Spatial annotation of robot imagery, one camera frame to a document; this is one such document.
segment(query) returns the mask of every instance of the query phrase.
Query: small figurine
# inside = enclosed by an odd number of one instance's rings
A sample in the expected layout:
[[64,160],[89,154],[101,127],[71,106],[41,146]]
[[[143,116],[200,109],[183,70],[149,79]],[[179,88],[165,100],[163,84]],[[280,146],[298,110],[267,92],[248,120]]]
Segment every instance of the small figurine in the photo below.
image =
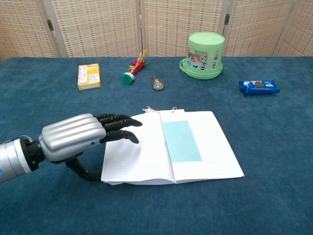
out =
[[152,87],[153,87],[153,89],[160,91],[160,90],[164,89],[164,83],[159,77],[153,75],[152,76]]
[[126,72],[122,75],[121,79],[125,85],[131,84],[135,79],[135,74],[142,69],[142,67],[148,65],[148,62],[144,61],[144,57],[147,55],[147,49],[144,49],[142,53],[139,54],[139,57],[132,61],[133,65],[129,66],[130,72]]

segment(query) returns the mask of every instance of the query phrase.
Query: oreo package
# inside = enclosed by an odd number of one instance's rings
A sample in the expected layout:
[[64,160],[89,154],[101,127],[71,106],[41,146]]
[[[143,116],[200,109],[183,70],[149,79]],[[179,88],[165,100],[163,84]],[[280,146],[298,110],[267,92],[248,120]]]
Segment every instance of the oreo package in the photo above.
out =
[[277,94],[279,89],[276,89],[274,80],[259,80],[259,81],[240,81],[240,91],[244,94]]

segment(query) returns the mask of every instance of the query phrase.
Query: green plastic bucket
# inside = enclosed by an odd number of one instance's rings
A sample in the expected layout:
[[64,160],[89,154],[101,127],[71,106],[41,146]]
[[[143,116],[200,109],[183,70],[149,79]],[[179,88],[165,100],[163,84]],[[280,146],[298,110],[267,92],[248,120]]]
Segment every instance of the green plastic bucket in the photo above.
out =
[[188,76],[211,79],[223,69],[222,54],[225,38],[214,32],[197,32],[189,36],[188,53],[179,68]]

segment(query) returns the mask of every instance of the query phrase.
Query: white paper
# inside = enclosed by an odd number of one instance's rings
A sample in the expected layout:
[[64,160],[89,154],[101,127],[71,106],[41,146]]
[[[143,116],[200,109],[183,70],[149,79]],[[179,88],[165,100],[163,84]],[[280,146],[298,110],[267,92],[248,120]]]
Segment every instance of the white paper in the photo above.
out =
[[144,113],[132,118],[141,121],[143,125],[123,129],[133,132],[139,144],[130,140],[108,142],[101,180],[109,184],[174,183],[160,115]]
[[244,173],[214,114],[186,112],[201,162],[173,163],[176,181],[243,177]]

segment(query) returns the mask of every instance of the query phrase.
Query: green lid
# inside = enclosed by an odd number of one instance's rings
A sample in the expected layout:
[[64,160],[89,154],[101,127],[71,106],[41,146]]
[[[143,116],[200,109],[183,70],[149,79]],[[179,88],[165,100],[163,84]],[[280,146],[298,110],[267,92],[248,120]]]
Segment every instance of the green lid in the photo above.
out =
[[134,81],[135,76],[132,75],[130,72],[126,72],[122,75],[121,79],[125,85],[129,85]]
[[218,45],[225,41],[225,38],[213,32],[197,32],[189,36],[189,40],[198,45]]
[[179,68],[190,77],[197,78],[197,79],[212,79],[212,78],[217,77],[222,72],[223,64],[221,63],[220,68],[218,68],[214,72],[197,72],[197,71],[189,70],[188,67],[186,67],[185,65],[185,59],[183,59],[179,63]]

